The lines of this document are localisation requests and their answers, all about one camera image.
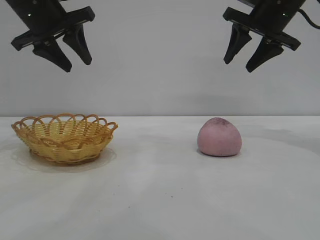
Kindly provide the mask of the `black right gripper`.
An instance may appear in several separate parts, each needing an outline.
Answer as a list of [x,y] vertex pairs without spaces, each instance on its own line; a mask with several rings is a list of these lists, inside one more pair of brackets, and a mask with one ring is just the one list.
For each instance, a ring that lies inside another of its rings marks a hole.
[[249,32],[263,37],[245,66],[249,73],[282,54],[282,46],[295,51],[301,45],[299,40],[284,32],[302,6],[300,0],[244,0],[243,3],[252,6],[249,14],[231,7],[223,14],[226,21],[233,23],[230,41],[223,58],[227,65],[252,40]]

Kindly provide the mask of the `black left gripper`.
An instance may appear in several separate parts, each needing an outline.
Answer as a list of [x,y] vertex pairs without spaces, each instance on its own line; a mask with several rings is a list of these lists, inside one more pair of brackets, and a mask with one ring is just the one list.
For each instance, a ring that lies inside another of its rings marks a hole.
[[28,27],[27,32],[11,41],[11,45],[17,51],[33,44],[32,52],[36,56],[69,73],[72,63],[54,39],[56,35],[66,32],[62,38],[63,42],[86,65],[92,63],[83,27],[83,23],[95,19],[96,15],[90,6],[67,12],[58,0],[8,0],[6,3]]

